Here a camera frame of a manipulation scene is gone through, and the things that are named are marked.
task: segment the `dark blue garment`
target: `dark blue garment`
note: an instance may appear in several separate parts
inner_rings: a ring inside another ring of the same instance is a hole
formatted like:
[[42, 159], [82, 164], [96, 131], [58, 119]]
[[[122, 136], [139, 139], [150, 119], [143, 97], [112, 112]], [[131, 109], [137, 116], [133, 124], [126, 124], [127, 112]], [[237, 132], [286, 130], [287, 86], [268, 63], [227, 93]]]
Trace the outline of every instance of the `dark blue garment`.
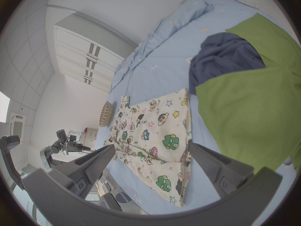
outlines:
[[195, 95], [196, 86], [216, 76], [260, 68], [265, 68], [265, 65], [248, 41], [229, 32], [211, 35], [191, 60], [189, 92]]

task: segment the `cartoon print pants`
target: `cartoon print pants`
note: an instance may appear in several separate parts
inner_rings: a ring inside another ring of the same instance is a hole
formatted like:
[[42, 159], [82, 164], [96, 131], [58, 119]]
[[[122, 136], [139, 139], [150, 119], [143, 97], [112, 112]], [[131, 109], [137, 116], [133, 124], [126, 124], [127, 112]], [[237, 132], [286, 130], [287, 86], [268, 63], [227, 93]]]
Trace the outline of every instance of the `cartoon print pants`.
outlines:
[[191, 119], [187, 89], [132, 107], [129, 97], [121, 105], [111, 136], [115, 156], [152, 190], [176, 206], [183, 206], [190, 178]]

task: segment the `white wall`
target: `white wall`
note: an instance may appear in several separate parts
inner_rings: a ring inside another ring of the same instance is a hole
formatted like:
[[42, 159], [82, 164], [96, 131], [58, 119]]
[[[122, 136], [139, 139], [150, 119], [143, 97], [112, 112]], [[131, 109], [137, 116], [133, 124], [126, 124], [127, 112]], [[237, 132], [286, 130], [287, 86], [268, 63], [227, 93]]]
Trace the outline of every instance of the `white wall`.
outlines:
[[[24, 143], [11, 150], [17, 170], [27, 164], [36, 110], [54, 74], [45, 36], [47, 2], [23, 0], [0, 35], [0, 91], [10, 98], [6, 123], [0, 123], [0, 138], [8, 135], [11, 112], [27, 116]], [[2, 169], [9, 179], [3, 164]]]
[[97, 130], [106, 98], [107, 92], [55, 73], [36, 112], [28, 163], [42, 167], [40, 151], [57, 141], [56, 131], [60, 129], [64, 129], [67, 134], [69, 131], [84, 131], [86, 127]]
[[[183, 0], [49, 0], [48, 5], [62, 6], [73, 9], [93, 17], [114, 28], [135, 43], [140, 43], [142, 38], [154, 27], [156, 22], [172, 13]], [[257, 6], [277, 20], [291, 35], [295, 34], [287, 19], [273, 0], [241, 0], [251, 6]], [[51, 61], [56, 72], [59, 72], [54, 56], [53, 24], [58, 22], [58, 17], [63, 19], [70, 11], [51, 8], [51, 13], [46, 15], [47, 45]]]

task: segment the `cabinet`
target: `cabinet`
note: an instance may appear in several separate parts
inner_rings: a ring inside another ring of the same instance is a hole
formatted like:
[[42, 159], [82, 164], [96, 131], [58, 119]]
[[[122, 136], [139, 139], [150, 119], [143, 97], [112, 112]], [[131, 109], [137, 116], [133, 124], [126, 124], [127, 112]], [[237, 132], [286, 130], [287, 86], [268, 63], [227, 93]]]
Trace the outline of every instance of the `cabinet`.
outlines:
[[72, 14], [55, 24], [60, 72], [109, 92], [118, 65], [135, 49], [111, 31]]

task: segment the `mirror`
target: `mirror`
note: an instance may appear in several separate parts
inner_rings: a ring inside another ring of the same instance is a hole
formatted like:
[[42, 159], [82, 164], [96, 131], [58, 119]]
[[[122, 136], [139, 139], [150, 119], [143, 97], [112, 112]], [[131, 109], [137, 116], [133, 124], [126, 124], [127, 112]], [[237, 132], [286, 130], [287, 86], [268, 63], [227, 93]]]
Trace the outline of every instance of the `mirror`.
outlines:
[[[22, 0], [0, 35], [0, 136], [20, 138], [14, 167], [50, 172], [114, 145], [84, 199], [138, 215], [208, 206], [267, 167], [282, 182], [260, 225], [301, 162], [300, 43], [278, 4]], [[50, 225], [0, 161], [20, 206]]]

